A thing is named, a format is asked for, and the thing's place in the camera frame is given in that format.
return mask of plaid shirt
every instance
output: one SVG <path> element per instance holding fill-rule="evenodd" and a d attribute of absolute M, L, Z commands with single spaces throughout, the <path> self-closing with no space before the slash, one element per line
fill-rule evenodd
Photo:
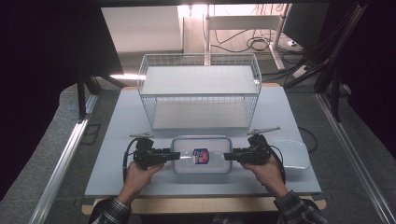
<path fill-rule="evenodd" d="M 313 207 L 308 206 L 292 190 L 283 198 L 274 201 L 279 210 L 282 220 L 278 223 L 304 224 L 304 223 L 327 223 L 326 218 Z M 106 211 L 99 216 L 94 224 L 121 224 L 127 223 L 131 214 L 131 208 L 122 204 L 115 198 Z M 244 221 L 236 214 L 216 215 L 212 224 L 244 224 Z"/>

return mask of person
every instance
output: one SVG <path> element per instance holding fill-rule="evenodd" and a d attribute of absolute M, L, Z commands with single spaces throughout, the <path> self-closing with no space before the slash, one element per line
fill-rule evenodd
<path fill-rule="evenodd" d="M 244 169 L 251 171 L 268 193 L 276 198 L 274 203 L 280 213 L 277 223 L 327 223 L 326 218 L 314 203 L 309 200 L 302 200 L 296 193 L 286 188 L 273 156 L 264 165 L 250 163 L 241 163 L 241 165 Z M 100 213 L 92 213 L 89 223 L 128 223 L 131 214 L 131 202 L 150 183 L 151 177 L 162 168 L 163 164 L 159 164 L 144 171 L 134 161 L 131 162 L 120 194 L 116 198 L 106 201 L 106 206 L 98 208 L 97 210 L 102 210 Z M 242 224 L 243 220 L 234 215 L 218 215 L 213 218 L 212 223 Z"/>

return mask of white wall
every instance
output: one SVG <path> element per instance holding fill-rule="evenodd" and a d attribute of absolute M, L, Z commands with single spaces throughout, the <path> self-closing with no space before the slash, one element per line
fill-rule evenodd
<path fill-rule="evenodd" d="M 104 7 L 118 53 L 182 50 L 177 7 Z"/>

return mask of white wire rack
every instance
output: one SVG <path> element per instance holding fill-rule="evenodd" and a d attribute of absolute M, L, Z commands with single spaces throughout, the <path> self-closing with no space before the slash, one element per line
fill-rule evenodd
<path fill-rule="evenodd" d="M 153 130 L 246 129 L 262 86 L 254 54 L 148 54 L 139 76 Z"/>

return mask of product label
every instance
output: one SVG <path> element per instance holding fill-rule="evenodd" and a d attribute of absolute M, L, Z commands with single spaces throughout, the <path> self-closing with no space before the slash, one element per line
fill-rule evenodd
<path fill-rule="evenodd" d="M 209 151 L 207 148 L 196 148 L 192 152 L 192 159 L 195 164 L 207 164 L 209 162 Z"/>

